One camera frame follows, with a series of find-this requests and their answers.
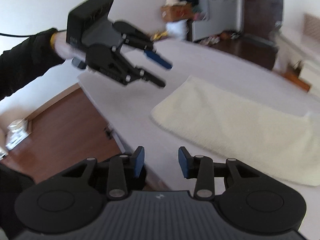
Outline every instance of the black cable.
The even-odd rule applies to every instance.
[[[5,36],[5,37],[12,37],[12,38],[28,38],[30,36],[34,36],[36,34],[32,34],[32,35],[12,35],[12,34],[6,34],[6,33],[0,33],[0,36]]]

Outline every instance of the brown floor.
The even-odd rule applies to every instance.
[[[32,132],[1,161],[39,183],[88,157],[98,161],[120,152],[107,122],[81,89],[32,120]]]
[[[249,60],[268,70],[272,70],[276,60],[276,51],[274,48],[264,44],[255,44],[242,38],[220,41],[211,47]]]

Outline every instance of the white towel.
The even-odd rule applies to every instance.
[[[189,77],[152,110],[161,127],[270,176],[320,185],[320,138],[298,117]]]

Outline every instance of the white glove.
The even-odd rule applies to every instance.
[[[72,59],[74,57],[85,62],[85,53],[66,43],[67,32],[57,32],[53,36],[53,47],[56,53],[63,59]]]

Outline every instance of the yellow wristband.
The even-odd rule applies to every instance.
[[[51,39],[50,39],[50,45],[51,45],[51,48],[52,48],[53,50],[54,50],[54,43],[55,43],[55,41],[56,41],[56,34],[57,34],[57,33],[52,34]]]

